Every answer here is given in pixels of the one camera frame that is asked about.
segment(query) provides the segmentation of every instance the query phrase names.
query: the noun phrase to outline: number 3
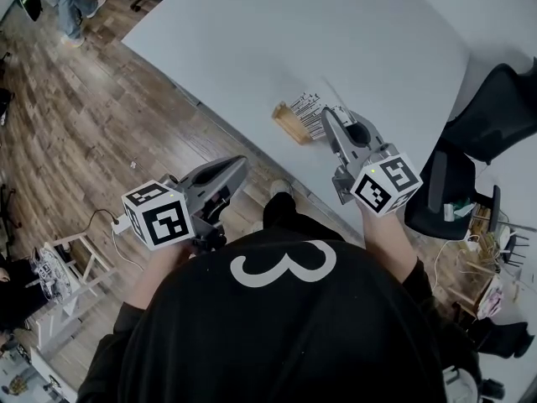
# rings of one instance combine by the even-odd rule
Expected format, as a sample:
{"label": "number 3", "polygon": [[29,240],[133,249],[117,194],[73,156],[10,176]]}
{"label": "number 3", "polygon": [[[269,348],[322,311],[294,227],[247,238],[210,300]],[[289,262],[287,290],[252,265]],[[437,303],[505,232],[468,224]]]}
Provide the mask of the number 3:
{"label": "number 3", "polygon": [[325,255],[325,263],[315,270],[308,270],[299,264],[296,264],[287,254],[277,263],[271,270],[260,273],[258,275],[250,275],[242,268],[246,257],[241,255],[236,257],[230,264],[230,269],[233,277],[244,286],[250,288],[260,288],[268,284],[272,284],[287,270],[290,270],[300,280],[304,282],[317,282],[327,276],[336,266],[336,252],[328,244],[321,240],[309,240],[317,249]]}

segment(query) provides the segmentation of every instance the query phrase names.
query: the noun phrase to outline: jeans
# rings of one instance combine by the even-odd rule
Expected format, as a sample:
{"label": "jeans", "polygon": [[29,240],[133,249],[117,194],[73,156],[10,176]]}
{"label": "jeans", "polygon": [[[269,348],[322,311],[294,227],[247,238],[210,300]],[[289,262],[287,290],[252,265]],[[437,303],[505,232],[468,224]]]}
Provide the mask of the jeans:
{"label": "jeans", "polygon": [[304,234],[317,240],[345,240],[339,233],[318,223],[315,219],[296,211],[293,197],[286,192],[276,194],[263,211],[263,228],[280,227],[291,232]]}
{"label": "jeans", "polygon": [[95,12],[97,0],[55,0],[58,4],[59,26],[69,39],[81,37],[81,27],[78,25],[76,9],[83,17]]}

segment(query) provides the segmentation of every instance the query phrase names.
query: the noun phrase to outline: white table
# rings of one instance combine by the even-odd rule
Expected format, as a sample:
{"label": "white table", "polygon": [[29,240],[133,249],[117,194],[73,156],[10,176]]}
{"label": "white table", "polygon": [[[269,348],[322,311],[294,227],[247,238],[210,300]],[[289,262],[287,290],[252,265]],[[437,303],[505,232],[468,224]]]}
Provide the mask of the white table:
{"label": "white table", "polygon": [[50,366],[49,362],[37,348],[30,347],[30,359],[34,368],[47,384],[70,403],[75,403],[78,397],[76,391]]}
{"label": "white table", "polygon": [[358,232],[357,207],[343,207],[331,183],[337,158],[322,141],[299,146],[271,120],[274,107],[325,76],[420,170],[468,59],[454,30],[424,0],[164,0],[123,43]]}

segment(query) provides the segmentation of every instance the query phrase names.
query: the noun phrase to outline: cable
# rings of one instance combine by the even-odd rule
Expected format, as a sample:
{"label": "cable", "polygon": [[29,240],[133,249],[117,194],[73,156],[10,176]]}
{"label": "cable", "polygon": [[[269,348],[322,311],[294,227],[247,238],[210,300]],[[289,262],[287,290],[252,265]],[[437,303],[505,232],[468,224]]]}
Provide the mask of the cable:
{"label": "cable", "polygon": [[461,254],[461,252],[467,254],[468,251],[466,251],[465,249],[459,249],[459,252],[456,253],[456,257],[455,257],[455,266],[456,266],[456,271],[459,272],[459,273],[463,273],[463,274],[470,274],[470,275],[485,275],[485,273],[483,272],[476,272],[476,271],[469,271],[469,270],[461,270],[458,268],[458,260],[459,260],[459,255]]}
{"label": "cable", "polygon": [[478,178],[479,176],[481,176],[481,174],[482,174],[486,169],[488,169],[488,165],[486,165],[485,168],[482,169],[482,170],[479,172],[479,175],[476,176],[476,180],[477,180],[477,178]]}
{"label": "cable", "polygon": [[[479,242],[480,237],[481,236],[479,234],[471,234],[470,236],[468,236],[467,238],[464,238],[463,240],[466,242],[469,238],[477,238],[477,241]],[[449,242],[461,242],[461,240],[446,240],[446,242],[440,248],[440,251],[438,251],[438,255],[436,255],[435,267],[434,267],[434,269],[435,269],[435,285],[433,286],[433,289],[431,291],[434,291],[435,288],[438,286],[438,271],[436,270],[436,263],[438,263],[438,259],[440,258],[440,254],[442,254],[442,251],[444,250],[444,248],[446,247],[446,245]],[[464,250],[465,249],[460,249],[459,252],[457,253],[456,257],[458,258],[459,254],[461,253],[461,251],[464,251]]]}
{"label": "cable", "polygon": [[[103,209],[96,209],[96,210],[92,213],[92,215],[91,215],[91,217],[90,217],[90,222],[86,225],[86,228],[84,228],[80,233],[85,233],[85,232],[86,232],[86,230],[91,226],[91,221],[93,221],[93,218],[96,216],[96,214],[97,214],[98,212],[106,212],[108,215],[110,215],[110,217],[112,218],[114,224],[118,224],[118,223],[119,223],[119,221],[118,221],[117,218],[114,216],[114,214],[111,213],[108,209],[104,209],[104,208],[103,208]],[[140,264],[138,264],[138,263],[136,263],[136,262],[134,262],[134,261],[132,261],[132,260],[130,260],[130,259],[125,258],[125,257],[119,252],[119,249],[117,248],[117,244],[116,244],[116,234],[114,233],[114,230],[113,230],[113,229],[112,229],[112,241],[114,242],[114,247],[116,248],[117,255],[119,255],[119,256],[121,257],[121,259],[124,259],[124,260],[127,261],[128,263],[135,265],[136,267],[138,267],[140,270],[143,271],[143,267],[142,267]]]}
{"label": "cable", "polygon": [[87,231],[87,229],[91,226],[91,221],[93,221],[94,216],[96,216],[98,212],[106,212],[108,215],[110,215],[110,217],[112,217],[114,223],[117,223],[117,218],[114,217],[114,214],[111,213],[108,209],[96,209],[91,215],[90,222],[86,225],[86,228],[84,228],[80,233],[85,233]]}
{"label": "cable", "polygon": [[112,241],[114,242],[114,247],[116,248],[117,255],[119,255],[122,259],[124,259],[128,263],[135,265],[136,267],[138,267],[140,270],[143,271],[143,267],[140,264],[138,264],[135,261],[132,261],[131,259],[123,257],[123,255],[119,252],[119,249],[117,249],[116,234],[114,233],[114,229],[112,229]]}
{"label": "cable", "polygon": [[500,209],[500,212],[505,216],[505,218],[507,219],[507,222],[511,222],[507,213],[505,213],[502,209]]}
{"label": "cable", "polygon": [[440,248],[440,251],[438,251],[438,255],[436,255],[436,259],[435,259],[435,285],[433,286],[433,289],[431,291],[434,291],[436,286],[438,285],[438,272],[436,271],[436,263],[438,263],[438,258],[440,258],[440,254],[442,254],[442,250],[446,247],[446,245],[449,242],[455,242],[455,240],[446,240],[446,242]]}

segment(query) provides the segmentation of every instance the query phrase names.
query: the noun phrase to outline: sneaker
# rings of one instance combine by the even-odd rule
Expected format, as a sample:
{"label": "sneaker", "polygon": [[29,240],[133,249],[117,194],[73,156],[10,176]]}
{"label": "sneaker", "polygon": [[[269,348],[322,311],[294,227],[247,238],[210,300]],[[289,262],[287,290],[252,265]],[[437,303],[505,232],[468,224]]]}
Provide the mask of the sneaker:
{"label": "sneaker", "polygon": [[107,2],[107,0],[97,0],[96,9],[93,12],[91,12],[89,15],[87,15],[86,18],[88,18],[88,19],[93,18],[95,16],[95,14],[97,13],[97,11],[101,8],[101,6],[106,2]]}
{"label": "sneaker", "polygon": [[84,36],[80,37],[79,39],[71,39],[67,36],[64,36],[61,38],[61,43],[66,44],[67,46],[70,46],[71,48],[80,48],[82,44],[84,43],[84,40],[86,40]]}
{"label": "sneaker", "polygon": [[286,192],[294,198],[293,187],[288,181],[284,179],[277,179],[272,183],[272,185],[270,186],[270,198],[274,197],[279,192]]}
{"label": "sneaker", "polygon": [[248,234],[260,232],[261,230],[263,230],[263,221],[256,221],[250,227],[250,232]]}

